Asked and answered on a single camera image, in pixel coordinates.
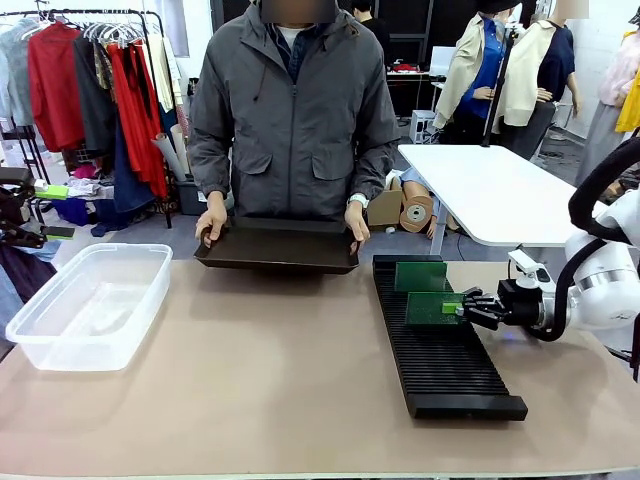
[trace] black hat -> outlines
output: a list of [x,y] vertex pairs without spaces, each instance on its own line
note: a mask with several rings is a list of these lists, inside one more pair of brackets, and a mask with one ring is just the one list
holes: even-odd
[[522,0],[476,0],[478,11],[489,14],[509,10],[520,3],[522,3]]
[[629,23],[633,23],[634,25],[638,25],[640,27],[640,8],[638,8],[638,13],[636,13],[636,16],[629,20]]

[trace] white undershirt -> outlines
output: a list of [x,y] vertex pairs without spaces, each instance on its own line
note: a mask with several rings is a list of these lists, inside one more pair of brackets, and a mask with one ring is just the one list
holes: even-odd
[[291,50],[293,50],[293,44],[296,41],[298,34],[304,30],[304,28],[287,28],[281,27],[280,25],[278,25],[278,29],[282,32],[282,36],[287,41]]

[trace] black tray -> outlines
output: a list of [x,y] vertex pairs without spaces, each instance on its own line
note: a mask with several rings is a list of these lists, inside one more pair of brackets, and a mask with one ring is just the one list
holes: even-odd
[[358,267],[353,241],[342,223],[232,217],[195,257],[207,267],[344,275]]
[[373,271],[407,409],[418,419],[524,421],[528,409],[505,386],[470,323],[407,326],[407,293],[394,288],[398,262],[431,256],[375,256]]

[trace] pink blouse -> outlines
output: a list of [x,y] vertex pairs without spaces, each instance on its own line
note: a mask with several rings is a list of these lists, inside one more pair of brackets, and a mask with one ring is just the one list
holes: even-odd
[[616,58],[607,70],[600,86],[600,101],[615,106],[619,94],[625,97],[631,92],[633,81],[640,68],[640,34],[629,35],[622,42]]

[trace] jacket pocket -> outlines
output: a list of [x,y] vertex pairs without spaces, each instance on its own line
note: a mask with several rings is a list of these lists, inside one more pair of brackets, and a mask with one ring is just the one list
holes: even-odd
[[337,147],[314,153],[311,158],[313,170],[313,211],[315,217],[341,220],[349,199],[349,190],[354,170],[351,146]]
[[239,216],[268,216],[274,206],[273,155],[234,147],[231,188]]

